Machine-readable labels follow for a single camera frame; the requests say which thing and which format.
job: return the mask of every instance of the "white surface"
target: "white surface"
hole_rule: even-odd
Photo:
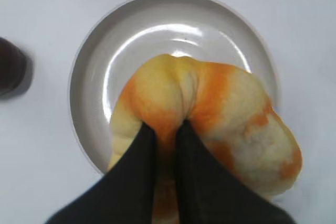
[[[0,0],[0,36],[35,62],[21,97],[0,102],[0,223],[43,223],[100,177],[70,127],[71,63],[89,29],[125,0]],[[280,203],[298,224],[336,219],[336,5],[334,0],[220,0],[241,13],[274,55],[281,115],[303,171]]]

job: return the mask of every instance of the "dough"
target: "dough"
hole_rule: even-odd
[[[232,65],[159,55],[128,81],[110,123],[109,169],[142,122],[155,130],[159,175],[153,223],[178,223],[172,159],[185,119],[217,160],[262,197],[289,189],[301,170],[300,148],[255,75]]]

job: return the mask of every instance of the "bread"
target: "bread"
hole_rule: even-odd
[[[110,123],[109,169],[142,122],[155,130],[159,175],[153,223],[178,223],[172,159],[185,119],[217,160],[262,197],[289,189],[301,170],[300,148],[255,75],[232,65],[159,55],[128,81]]]

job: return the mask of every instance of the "plate rim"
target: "plate rim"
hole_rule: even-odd
[[[86,160],[89,162],[89,164],[92,166],[92,168],[101,176],[103,176],[105,173],[102,172],[95,164],[94,162],[90,159],[89,155],[86,153],[86,151],[84,150],[84,147],[82,146],[79,136],[77,134],[76,128],[75,128],[75,124],[73,123],[73,117],[72,117],[72,112],[71,112],[71,101],[70,101],[70,91],[71,91],[71,81],[72,81],[72,76],[74,74],[74,69],[75,69],[75,65],[76,62],[79,58],[79,55],[83,49],[83,46],[85,45],[85,43],[87,42],[87,40],[89,39],[89,37],[91,36],[91,34],[94,32],[94,30],[100,25],[100,23],[102,23],[107,17],[109,17],[112,13],[114,13],[116,10],[118,10],[119,8],[127,5],[130,2],[133,1],[137,1],[137,0],[126,0],[126,1],[122,1],[119,4],[117,4],[114,8],[112,8],[110,11],[108,11],[105,15],[103,15],[97,22],[95,22],[95,24],[90,28],[90,30],[87,32],[87,34],[85,35],[84,39],[82,40],[82,42],[80,43],[79,48],[76,51],[75,57],[72,60],[71,63],[71,68],[70,68],[70,73],[68,76],[68,87],[67,87],[67,110],[68,110],[68,116],[69,116],[69,120],[70,120],[70,124],[71,124],[71,130],[74,134],[75,140],[77,142],[77,144],[79,145],[79,148],[81,150],[81,152],[83,153],[84,157],[86,158]],[[235,16],[237,16],[243,23],[245,23],[250,29],[251,31],[255,34],[255,36],[257,37],[257,39],[260,41],[261,46],[263,47],[263,49],[265,50],[265,53],[268,57],[269,63],[270,63],[270,67],[274,73],[274,78],[275,78],[275,83],[277,86],[276,89],[276,98],[277,98],[277,112],[280,113],[281,111],[281,104],[282,104],[282,98],[281,98],[281,85],[280,85],[280,79],[279,79],[279,74],[278,74],[278,70],[275,67],[275,61],[274,61],[274,57],[273,54],[271,53],[271,50],[269,49],[266,41],[264,40],[264,38],[261,36],[261,34],[257,31],[257,29],[242,15],[240,14],[238,11],[236,11],[235,9],[233,9],[232,7],[230,7],[229,5],[225,4],[224,2],[220,1],[220,0],[208,0],[211,1],[219,6],[221,6],[222,8],[225,8],[227,10],[229,10],[230,12],[232,12]]]

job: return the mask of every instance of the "dark object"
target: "dark object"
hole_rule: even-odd
[[[15,89],[26,72],[26,57],[8,40],[0,37],[0,95]]]
[[[188,121],[176,136],[175,180],[181,224],[294,224],[231,175]]]
[[[149,224],[155,169],[155,133],[143,124],[115,167],[47,223]]]
[[[115,167],[47,224],[150,224],[155,168],[155,133],[143,124]],[[180,224],[295,224],[219,164],[188,121],[174,171]]]

